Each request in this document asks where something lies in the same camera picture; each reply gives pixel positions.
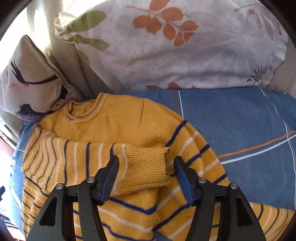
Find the pillowcase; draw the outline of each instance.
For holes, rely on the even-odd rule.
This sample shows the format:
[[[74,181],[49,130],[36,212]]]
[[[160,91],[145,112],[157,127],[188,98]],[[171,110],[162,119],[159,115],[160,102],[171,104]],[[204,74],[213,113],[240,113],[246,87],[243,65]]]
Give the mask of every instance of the pillowcase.
[[[25,120],[40,120],[71,100],[84,99],[27,35],[0,81],[0,107]]]

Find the ribbed cuff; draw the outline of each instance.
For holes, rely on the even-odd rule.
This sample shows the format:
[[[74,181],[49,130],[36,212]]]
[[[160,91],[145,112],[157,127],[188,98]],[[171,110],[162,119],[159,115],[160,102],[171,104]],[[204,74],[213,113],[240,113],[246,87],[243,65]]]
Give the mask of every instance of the ribbed cuff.
[[[126,145],[128,169],[123,180],[117,183],[118,194],[127,194],[147,188],[168,185],[169,148],[135,148]]]

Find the green leaf print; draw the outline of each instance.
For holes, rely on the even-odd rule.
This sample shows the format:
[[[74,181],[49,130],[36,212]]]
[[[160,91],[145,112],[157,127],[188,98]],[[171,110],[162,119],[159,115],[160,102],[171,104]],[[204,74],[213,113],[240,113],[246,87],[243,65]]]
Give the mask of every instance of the green leaf print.
[[[100,10],[93,10],[86,12],[83,15],[79,16],[77,19],[73,20],[67,25],[65,32],[60,35],[67,35],[71,32],[84,32],[90,30],[101,23],[107,15]]]
[[[100,39],[90,39],[90,38],[84,38],[81,35],[74,35],[71,38],[67,39],[68,42],[74,42],[76,44],[89,44],[91,46],[93,46],[94,48],[98,49],[98,50],[106,50],[110,44],[106,43],[103,40]]]

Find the orange line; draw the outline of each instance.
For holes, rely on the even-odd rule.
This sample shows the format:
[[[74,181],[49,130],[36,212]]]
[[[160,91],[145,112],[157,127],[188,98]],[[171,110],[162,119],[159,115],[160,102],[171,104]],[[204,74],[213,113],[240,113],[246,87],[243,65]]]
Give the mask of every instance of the orange line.
[[[240,154],[240,153],[243,153],[243,152],[246,152],[246,151],[249,151],[249,150],[254,150],[254,149],[258,149],[258,148],[263,147],[263,146],[267,146],[267,145],[269,145],[269,144],[271,144],[273,142],[276,142],[276,141],[278,141],[280,139],[283,139],[283,138],[285,138],[285,137],[293,134],[294,132],[295,131],[291,131],[291,132],[289,132],[288,134],[286,134],[286,135],[284,135],[282,137],[276,138],[274,140],[271,140],[269,142],[266,142],[266,143],[261,144],[261,145],[258,145],[258,146],[254,146],[254,147],[250,147],[250,148],[243,149],[243,150],[240,150],[240,151],[235,151],[235,152],[231,152],[231,153],[226,153],[226,154],[219,155],[218,158],[222,158],[222,157],[226,157],[226,156],[232,156],[232,155]]]

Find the sweater sleeve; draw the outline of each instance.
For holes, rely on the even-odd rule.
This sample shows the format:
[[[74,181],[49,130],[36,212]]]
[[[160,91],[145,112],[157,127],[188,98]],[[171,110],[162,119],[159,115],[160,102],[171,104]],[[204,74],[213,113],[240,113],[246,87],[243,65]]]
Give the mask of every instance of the sweater sleeve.
[[[28,142],[22,171],[45,193],[56,184],[80,184],[95,176],[112,155],[119,171],[111,196],[169,184],[169,148],[140,148],[123,143],[75,142],[36,126]]]

